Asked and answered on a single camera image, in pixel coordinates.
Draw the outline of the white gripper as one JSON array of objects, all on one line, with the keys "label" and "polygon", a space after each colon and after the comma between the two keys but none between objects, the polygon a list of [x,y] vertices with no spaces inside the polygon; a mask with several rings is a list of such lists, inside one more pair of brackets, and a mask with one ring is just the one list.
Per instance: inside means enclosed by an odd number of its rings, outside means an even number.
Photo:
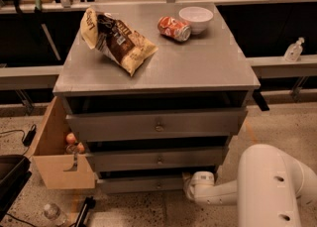
[{"label": "white gripper", "polygon": [[182,173],[183,191],[191,201],[209,201],[215,184],[214,174],[210,171],[197,171],[194,174]]}]

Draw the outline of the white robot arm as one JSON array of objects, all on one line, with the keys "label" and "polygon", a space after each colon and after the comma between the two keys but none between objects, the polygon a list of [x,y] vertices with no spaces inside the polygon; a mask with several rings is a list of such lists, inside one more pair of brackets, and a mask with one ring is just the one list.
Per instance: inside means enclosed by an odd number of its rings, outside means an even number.
[{"label": "white robot arm", "polygon": [[184,181],[186,197],[200,205],[237,206],[238,227],[301,227],[299,205],[317,199],[317,174],[306,164],[264,144],[241,155],[235,180],[217,185],[210,171]]}]

